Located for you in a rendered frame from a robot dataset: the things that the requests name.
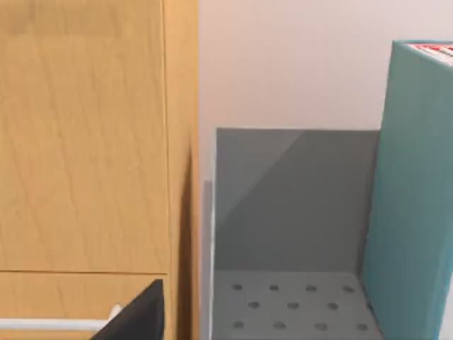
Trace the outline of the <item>wooden cupboard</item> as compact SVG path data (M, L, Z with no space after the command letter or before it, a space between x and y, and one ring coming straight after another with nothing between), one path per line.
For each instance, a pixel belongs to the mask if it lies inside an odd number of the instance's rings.
M197 0L162 0L169 277L176 340L199 334L197 225ZM89 340L90 331L0 329L0 340Z

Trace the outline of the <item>teal book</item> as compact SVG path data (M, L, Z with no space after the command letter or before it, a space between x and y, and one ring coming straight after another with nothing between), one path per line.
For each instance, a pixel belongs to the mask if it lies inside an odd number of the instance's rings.
M362 283L384 340L453 340L453 40L396 40Z

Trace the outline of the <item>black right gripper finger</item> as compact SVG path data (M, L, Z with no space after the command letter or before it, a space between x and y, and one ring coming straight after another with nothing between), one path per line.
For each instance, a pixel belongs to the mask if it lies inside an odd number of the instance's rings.
M164 282L154 280L90 340L164 340Z

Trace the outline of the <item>grey pierced drawer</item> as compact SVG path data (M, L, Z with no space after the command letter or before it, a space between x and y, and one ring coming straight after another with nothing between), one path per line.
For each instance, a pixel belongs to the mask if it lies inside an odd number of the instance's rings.
M216 130L201 340L384 340L360 280L378 136Z

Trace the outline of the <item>wooden drawer front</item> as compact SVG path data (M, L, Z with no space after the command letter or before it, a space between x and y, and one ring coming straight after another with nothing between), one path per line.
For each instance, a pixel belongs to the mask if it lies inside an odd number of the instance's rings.
M164 282L164 340L176 340L164 273L0 271L0 318L105 319L156 279Z

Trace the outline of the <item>wooden cupboard door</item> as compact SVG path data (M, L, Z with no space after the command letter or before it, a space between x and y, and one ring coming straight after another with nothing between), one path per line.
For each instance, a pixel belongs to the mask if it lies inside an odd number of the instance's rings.
M166 273L162 0L0 0L0 269Z

